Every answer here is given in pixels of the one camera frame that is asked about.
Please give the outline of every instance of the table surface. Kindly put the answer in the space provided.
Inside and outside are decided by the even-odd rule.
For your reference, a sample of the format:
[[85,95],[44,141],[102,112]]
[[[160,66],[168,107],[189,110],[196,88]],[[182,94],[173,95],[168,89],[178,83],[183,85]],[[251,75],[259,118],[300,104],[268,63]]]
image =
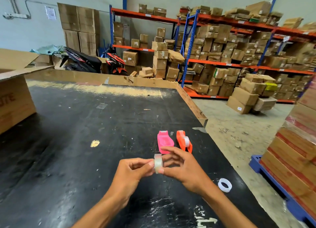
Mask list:
[[[208,176],[258,227],[277,227],[175,89],[28,81],[37,108],[0,135],[1,227],[73,225],[109,188],[123,158],[153,158],[157,134],[184,130]],[[93,140],[100,141],[91,147]],[[140,181],[108,227],[223,227],[196,194],[160,174]]]

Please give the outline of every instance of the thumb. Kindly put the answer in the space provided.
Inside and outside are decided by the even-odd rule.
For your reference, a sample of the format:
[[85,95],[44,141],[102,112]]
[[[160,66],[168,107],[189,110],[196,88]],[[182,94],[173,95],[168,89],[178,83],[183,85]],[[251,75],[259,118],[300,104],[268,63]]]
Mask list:
[[139,178],[144,177],[148,172],[152,171],[152,169],[154,168],[154,161],[148,162],[147,164],[145,164],[144,166],[136,169],[135,171],[137,172]]
[[181,175],[181,167],[175,166],[175,167],[161,167],[158,172],[160,174],[164,174],[165,176],[176,178],[177,180],[180,180]]

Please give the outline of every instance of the blue pallet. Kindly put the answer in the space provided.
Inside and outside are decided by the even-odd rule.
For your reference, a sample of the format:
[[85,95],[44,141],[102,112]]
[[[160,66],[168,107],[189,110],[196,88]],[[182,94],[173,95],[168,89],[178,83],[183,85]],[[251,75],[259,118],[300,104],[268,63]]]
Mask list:
[[309,215],[299,203],[294,200],[294,198],[274,179],[267,170],[259,163],[261,155],[252,155],[249,162],[249,166],[256,172],[263,172],[267,178],[283,193],[286,197],[286,207],[292,213],[292,215],[305,223],[312,224],[316,227],[316,220],[314,220],[311,215]]

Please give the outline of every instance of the right hand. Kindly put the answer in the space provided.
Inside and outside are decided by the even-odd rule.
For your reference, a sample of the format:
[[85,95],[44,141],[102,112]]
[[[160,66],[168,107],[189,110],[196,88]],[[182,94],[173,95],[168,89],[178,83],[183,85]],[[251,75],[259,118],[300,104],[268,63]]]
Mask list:
[[158,171],[160,174],[179,180],[189,191],[201,196],[204,196],[210,184],[214,185],[191,153],[174,146],[164,146],[161,149],[170,154],[162,156],[163,167]]

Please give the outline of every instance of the clear tape roll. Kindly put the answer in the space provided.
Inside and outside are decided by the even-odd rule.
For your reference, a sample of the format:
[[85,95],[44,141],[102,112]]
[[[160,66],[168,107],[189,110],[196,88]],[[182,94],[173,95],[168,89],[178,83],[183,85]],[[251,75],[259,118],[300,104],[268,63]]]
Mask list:
[[221,179],[219,179],[219,181],[218,181],[218,187],[219,187],[219,189],[221,189],[223,192],[230,192],[230,190],[232,189],[233,186],[232,186],[232,184],[230,183],[229,180],[227,180],[227,179],[225,179],[225,178],[221,178]]
[[154,169],[156,174],[158,174],[158,170],[162,167],[162,155],[161,154],[155,154],[154,155]]
[[190,146],[190,140],[187,136],[184,136],[184,141],[185,141],[185,147],[189,147]]

